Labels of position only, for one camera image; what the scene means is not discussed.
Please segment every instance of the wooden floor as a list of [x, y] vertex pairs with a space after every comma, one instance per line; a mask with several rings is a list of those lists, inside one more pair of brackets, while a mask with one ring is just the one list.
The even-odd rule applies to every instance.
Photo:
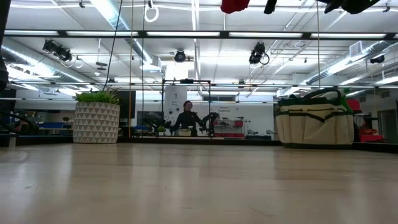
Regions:
[[58, 144], [0, 151], [1, 224], [398, 223], [398, 156]]

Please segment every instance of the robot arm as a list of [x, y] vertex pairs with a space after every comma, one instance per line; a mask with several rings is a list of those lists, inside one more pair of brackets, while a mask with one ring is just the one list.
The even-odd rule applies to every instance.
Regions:
[[[214, 121], [216, 120], [216, 118], [218, 117], [218, 113], [212, 112], [209, 115], [205, 116], [202, 120], [201, 120], [201, 127], [200, 127], [200, 131], [208, 131], [209, 135], [214, 134]], [[206, 127], [206, 123], [207, 121], [209, 121], [209, 128]]]

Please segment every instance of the ceiling duct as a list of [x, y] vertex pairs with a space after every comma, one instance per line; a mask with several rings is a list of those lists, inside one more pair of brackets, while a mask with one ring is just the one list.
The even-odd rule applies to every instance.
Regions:
[[369, 59], [377, 56], [383, 50], [395, 44], [396, 41], [379, 41], [375, 44], [370, 45], [368, 48], [362, 50], [362, 54], [356, 54], [355, 57], [351, 57], [350, 54], [344, 54], [341, 57], [336, 58], [331, 63], [329, 63], [326, 68], [319, 74], [318, 71], [310, 74], [309, 79], [305, 81], [305, 85], [312, 85], [313, 83], [319, 81], [319, 79], [329, 77], [337, 72], [340, 72], [359, 60]]
[[84, 75], [60, 65], [60, 62], [28, 49], [26, 46], [18, 44], [9, 38], [3, 40], [1, 56], [6, 63], [28, 65], [32, 67], [32, 72], [49, 76], [49, 78], [52, 75], [58, 75], [64, 81], [69, 80], [67, 82], [92, 82], [91, 79]]
[[[308, 76], [310, 78], [304, 80], [302, 83], [300, 83], [300, 85], [312, 85], [315, 82], [319, 81], [320, 79], [329, 77], [333, 74], [336, 74], [352, 65], [354, 65], [355, 62], [358, 62], [360, 60], [366, 60], [366, 59], [370, 59], [370, 58], [374, 58], [374, 57], [378, 57], [380, 56], [380, 54], [385, 54], [387, 52], [387, 50], [389, 49], [389, 47], [395, 45], [397, 42], [396, 41], [379, 41], [376, 42], [375, 44], [370, 45], [369, 47], [361, 50], [360, 52], [358, 52], [358, 50], [355, 50], [355, 52], [353, 52], [353, 49], [357, 49], [359, 47], [358, 43], [355, 43], [354, 45], [352, 45], [350, 47], [350, 51], [346, 54], [344, 54], [343, 56], [340, 56], [336, 59], [334, 59], [333, 61], [331, 61], [330, 63], [328, 63], [323, 70], [321, 71], [321, 73], [317, 71], [312, 72], [311, 74], [309, 74]], [[286, 88], [283, 90], [278, 90], [277, 91], [277, 97], [280, 96], [289, 96], [292, 93], [294, 93], [295, 91], [298, 91], [300, 89], [300, 87], [290, 87], [290, 88]]]
[[[116, 29], [119, 17], [118, 4], [114, 0], [90, 0], [95, 8], [101, 13], [101, 15], [107, 20], [107, 22]], [[127, 23], [127, 20], [120, 15], [118, 30], [130, 31], [131, 27]], [[136, 55], [141, 58], [144, 63], [151, 64], [153, 62], [152, 57], [142, 48], [141, 44], [137, 39], [126, 38], [124, 39], [136, 53]]]

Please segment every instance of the dark jacket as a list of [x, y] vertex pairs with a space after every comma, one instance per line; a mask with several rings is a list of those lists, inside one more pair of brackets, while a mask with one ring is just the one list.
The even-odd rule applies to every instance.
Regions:
[[198, 115], [195, 112], [192, 111], [184, 111], [183, 113], [180, 113], [180, 115], [177, 118], [177, 121], [175, 122], [174, 129], [178, 129], [181, 127], [183, 129], [187, 129], [188, 126], [193, 126], [192, 129], [196, 130], [196, 123], [200, 124], [201, 120], [198, 117]]

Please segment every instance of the person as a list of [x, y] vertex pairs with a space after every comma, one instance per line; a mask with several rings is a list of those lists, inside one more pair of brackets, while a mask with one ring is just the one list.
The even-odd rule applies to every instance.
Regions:
[[198, 136], [198, 131], [196, 129], [196, 123], [201, 125], [201, 120], [198, 117], [198, 115], [195, 112], [192, 112], [192, 102], [191, 101], [186, 101], [183, 104], [184, 107], [184, 112], [180, 113], [177, 121], [175, 122], [174, 125], [174, 130], [177, 130], [180, 125], [183, 129], [189, 129], [189, 126], [192, 126], [191, 128], [191, 136], [192, 137], [197, 137]]

